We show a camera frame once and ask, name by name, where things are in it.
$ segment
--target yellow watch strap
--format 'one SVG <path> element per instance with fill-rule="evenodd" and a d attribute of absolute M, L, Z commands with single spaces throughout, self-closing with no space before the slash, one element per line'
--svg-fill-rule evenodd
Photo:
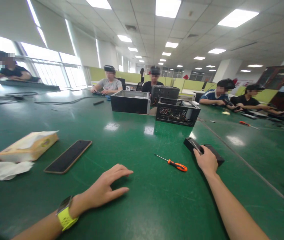
<path fill-rule="evenodd" d="M 69 215 L 69 207 L 65 208 L 63 211 L 61 211 L 57 216 L 58 219 L 63 227 L 62 231 L 65 231 L 67 229 L 69 229 L 71 226 L 73 226 L 77 220 L 78 217 L 73 219 L 70 215 Z"/>

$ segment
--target screwdriver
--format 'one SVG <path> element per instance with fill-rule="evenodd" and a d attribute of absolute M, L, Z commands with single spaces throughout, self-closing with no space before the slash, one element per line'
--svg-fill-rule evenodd
<path fill-rule="evenodd" d="M 168 162 L 168 164 L 172 165 L 173 167 L 177 168 L 178 170 L 182 171 L 182 172 L 186 172 L 188 170 L 188 168 L 182 164 L 179 164 L 179 163 L 175 163 L 175 162 L 172 162 L 170 159 L 169 160 L 166 160 L 165 158 L 162 158 L 160 157 L 159 155 L 156 155 L 154 154 L 155 156 L 158 156 L 159 158 L 165 160 Z"/>
<path fill-rule="evenodd" d="M 246 122 L 243 122 L 243 121 L 240 121 L 240 123 L 243 124 L 243 125 L 248 125 L 249 127 L 253 127 L 250 124 L 247 124 Z"/>

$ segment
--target red tool handle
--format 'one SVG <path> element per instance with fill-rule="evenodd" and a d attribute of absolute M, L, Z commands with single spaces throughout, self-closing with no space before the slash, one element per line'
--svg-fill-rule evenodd
<path fill-rule="evenodd" d="M 172 162 L 170 159 L 168 161 L 168 164 L 172 165 L 173 167 L 177 168 L 178 170 L 182 172 L 187 172 L 188 168 L 182 164 Z"/>

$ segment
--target blue shirt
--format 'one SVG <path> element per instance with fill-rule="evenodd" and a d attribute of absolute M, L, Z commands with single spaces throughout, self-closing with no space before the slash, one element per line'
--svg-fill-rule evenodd
<path fill-rule="evenodd" d="M 215 93 L 215 89 L 210 89 L 208 91 L 206 91 L 206 93 L 203 94 L 203 96 L 201 96 L 201 99 L 208 99 L 208 100 L 223 100 L 228 98 L 228 96 L 226 94 L 222 94 L 220 97 L 216 96 Z"/>

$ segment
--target tissue box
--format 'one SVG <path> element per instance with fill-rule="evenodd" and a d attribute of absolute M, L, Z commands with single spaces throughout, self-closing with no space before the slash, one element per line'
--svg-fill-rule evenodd
<path fill-rule="evenodd" d="M 32 132 L 1 151 L 0 160 L 35 161 L 58 140 L 57 132 Z"/>

